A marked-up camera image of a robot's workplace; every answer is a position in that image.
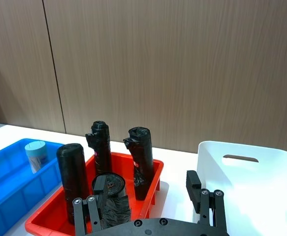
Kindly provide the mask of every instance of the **white plastic bin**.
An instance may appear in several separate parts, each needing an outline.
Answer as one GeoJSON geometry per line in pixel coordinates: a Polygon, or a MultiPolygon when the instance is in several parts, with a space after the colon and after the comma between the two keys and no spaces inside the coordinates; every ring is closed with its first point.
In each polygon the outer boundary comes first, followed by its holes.
{"type": "Polygon", "coordinates": [[[286,151],[206,141],[199,144],[197,173],[202,188],[224,192],[230,236],[287,236],[286,151]]]}

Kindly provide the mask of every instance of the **handle cutout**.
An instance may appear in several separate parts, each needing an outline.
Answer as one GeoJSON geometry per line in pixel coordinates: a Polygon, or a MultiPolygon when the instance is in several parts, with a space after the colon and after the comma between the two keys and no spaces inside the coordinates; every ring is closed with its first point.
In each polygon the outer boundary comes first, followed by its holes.
{"type": "Polygon", "coordinates": [[[256,158],[247,157],[247,156],[224,155],[223,158],[230,158],[230,159],[243,160],[243,161],[252,161],[252,162],[259,163],[259,161],[256,158]]]}

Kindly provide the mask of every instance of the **black garbage bag roll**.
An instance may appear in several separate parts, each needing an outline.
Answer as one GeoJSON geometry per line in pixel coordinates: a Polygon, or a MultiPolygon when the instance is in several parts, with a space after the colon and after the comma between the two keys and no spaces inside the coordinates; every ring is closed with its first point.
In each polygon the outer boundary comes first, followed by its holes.
{"type": "Polygon", "coordinates": [[[89,196],[83,147],[80,144],[66,144],[57,150],[57,159],[64,187],[68,220],[74,224],[72,201],[89,196]]]}
{"type": "Polygon", "coordinates": [[[96,174],[112,171],[109,127],[103,121],[95,121],[91,133],[85,135],[90,148],[94,149],[96,174]]]}
{"type": "Polygon", "coordinates": [[[150,130],[144,127],[132,128],[124,143],[134,161],[135,197],[137,200],[145,200],[154,177],[150,130]]]}

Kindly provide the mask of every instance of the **wood grain wall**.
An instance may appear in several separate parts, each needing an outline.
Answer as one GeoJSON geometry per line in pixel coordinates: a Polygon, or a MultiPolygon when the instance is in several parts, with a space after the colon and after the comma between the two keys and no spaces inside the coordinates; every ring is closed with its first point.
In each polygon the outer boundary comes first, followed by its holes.
{"type": "Polygon", "coordinates": [[[45,0],[67,132],[287,150],[287,0],[45,0]]]}
{"type": "Polygon", "coordinates": [[[64,132],[40,0],[0,0],[0,123],[64,132]]]}

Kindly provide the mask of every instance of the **container lid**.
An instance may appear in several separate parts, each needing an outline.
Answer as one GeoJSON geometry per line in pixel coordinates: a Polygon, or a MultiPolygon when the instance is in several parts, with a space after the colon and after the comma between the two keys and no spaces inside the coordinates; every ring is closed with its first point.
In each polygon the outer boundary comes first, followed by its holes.
{"type": "Polygon", "coordinates": [[[35,141],[25,146],[27,156],[43,156],[47,155],[47,146],[44,141],[35,141]]]}

